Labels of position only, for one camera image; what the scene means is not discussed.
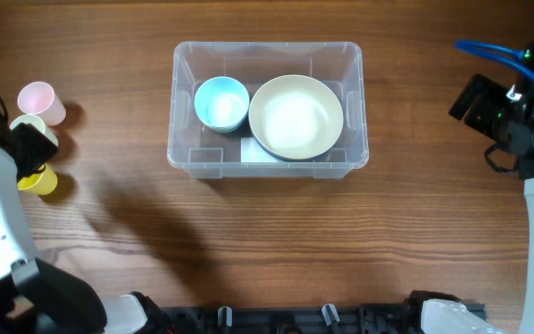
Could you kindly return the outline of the yellow cup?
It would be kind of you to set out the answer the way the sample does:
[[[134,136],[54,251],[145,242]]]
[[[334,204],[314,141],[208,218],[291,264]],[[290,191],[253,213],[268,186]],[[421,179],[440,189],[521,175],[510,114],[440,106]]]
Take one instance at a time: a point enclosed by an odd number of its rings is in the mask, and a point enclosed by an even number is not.
[[[56,173],[48,164],[45,164],[44,168],[37,173],[20,179],[18,181],[18,189],[39,196],[45,196],[56,189],[57,182]]]

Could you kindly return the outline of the pale green cup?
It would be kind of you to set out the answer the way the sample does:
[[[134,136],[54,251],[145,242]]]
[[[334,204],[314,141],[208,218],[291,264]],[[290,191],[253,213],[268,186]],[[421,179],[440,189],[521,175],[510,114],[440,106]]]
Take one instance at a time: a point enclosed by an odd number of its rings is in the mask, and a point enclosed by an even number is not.
[[[15,119],[10,125],[11,130],[18,127],[20,124],[32,125],[36,128],[41,134],[43,134],[47,139],[49,139],[57,147],[59,146],[58,139],[54,132],[45,124],[45,122],[38,116],[32,114],[24,114]]]

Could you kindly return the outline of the pink cup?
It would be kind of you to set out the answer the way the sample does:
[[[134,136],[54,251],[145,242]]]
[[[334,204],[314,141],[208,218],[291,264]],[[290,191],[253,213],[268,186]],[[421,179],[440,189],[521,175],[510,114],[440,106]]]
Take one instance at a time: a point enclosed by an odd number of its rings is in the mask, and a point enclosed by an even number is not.
[[[17,104],[23,113],[38,116],[50,126],[61,124],[67,115],[55,89],[45,82],[33,82],[23,87]]]

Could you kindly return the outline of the cream plate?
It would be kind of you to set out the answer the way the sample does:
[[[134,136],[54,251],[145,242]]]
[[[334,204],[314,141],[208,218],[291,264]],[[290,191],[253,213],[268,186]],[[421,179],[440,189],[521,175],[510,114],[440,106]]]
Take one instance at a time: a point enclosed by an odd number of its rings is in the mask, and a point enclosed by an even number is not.
[[[248,122],[259,145],[281,160],[309,161],[341,136],[344,113],[321,81],[289,74],[262,85],[250,101]]]

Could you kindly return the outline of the light blue bowl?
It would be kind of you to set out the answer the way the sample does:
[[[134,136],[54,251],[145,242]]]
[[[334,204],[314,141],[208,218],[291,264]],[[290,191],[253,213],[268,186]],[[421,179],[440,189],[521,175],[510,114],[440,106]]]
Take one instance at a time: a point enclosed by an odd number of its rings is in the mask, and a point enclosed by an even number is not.
[[[224,126],[243,122],[248,116],[249,104],[247,88],[227,76],[208,79],[194,96],[195,112],[203,124]]]

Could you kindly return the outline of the mint green bowl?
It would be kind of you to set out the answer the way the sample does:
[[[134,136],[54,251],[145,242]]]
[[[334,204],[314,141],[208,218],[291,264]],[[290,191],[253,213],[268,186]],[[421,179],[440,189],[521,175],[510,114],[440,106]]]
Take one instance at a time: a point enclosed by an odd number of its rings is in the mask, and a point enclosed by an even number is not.
[[[215,125],[210,123],[204,123],[204,126],[209,128],[213,132],[221,133],[221,134],[227,134],[237,131],[241,128],[243,125],[243,122],[233,123],[233,124],[226,124],[224,126],[221,125]]]

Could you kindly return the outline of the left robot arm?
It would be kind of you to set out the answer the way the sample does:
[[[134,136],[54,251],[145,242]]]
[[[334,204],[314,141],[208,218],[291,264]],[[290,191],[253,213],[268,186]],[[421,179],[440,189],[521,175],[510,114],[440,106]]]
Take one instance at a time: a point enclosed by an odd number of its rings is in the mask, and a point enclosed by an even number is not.
[[[102,300],[38,255],[18,183],[48,173],[56,153],[34,126],[9,128],[0,97],[0,333],[143,333],[151,317],[134,293]]]

